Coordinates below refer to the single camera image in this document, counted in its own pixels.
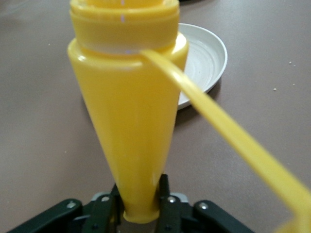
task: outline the bottle body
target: bottle body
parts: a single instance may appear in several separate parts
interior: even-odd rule
[[[184,69],[188,44],[158,50]],[[86,50],[74,39],[69,58],[125,206],[124,217],[158,217],[156,189],[168,155],[180,90],[140,55]]]

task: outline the brown tabletop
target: brown tabletop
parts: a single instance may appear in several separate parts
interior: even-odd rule
[[[310,10],[308,0],[190,0],[180,18],[214,32],[228,50],[209,94],[309,188]],[[13,11],[0,3],[0,232],[113,186],[66,54],[73,38],[69,1],[28,1]],[[191,106],[177,114],[165,172],[190,203],[212,200],[256,232],[291,217]]]

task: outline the gray table surface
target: gray table surface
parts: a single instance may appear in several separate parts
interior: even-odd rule
[[[69,1],[7,7],[0,4],[0,232],[61,200],[87,203],[114,183],[66,54]],[[209,94],[310,188],[311,1],[192,0],[180,9],[180,22],[227,47]],[[165,172],[172,191],[212,200],[256,232],[291,217],[191,106],[177,114]]]

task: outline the black object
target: black object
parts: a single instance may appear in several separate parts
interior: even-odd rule
[[[155,233],[252,233],[215,203],[203,200],[189,205],[186,196],[170,193],[167,175],[159,182],[160,217]],[[123,203],[116,186],[111,193],[97,194],[82,206],[67,199],[8,233],[116,233]]]

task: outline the yellow bottle cap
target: yellow bottle cap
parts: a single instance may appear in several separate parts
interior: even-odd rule
[[[174,44],[178,0],[71,0],[80,46],[104,53],[138,53]]]

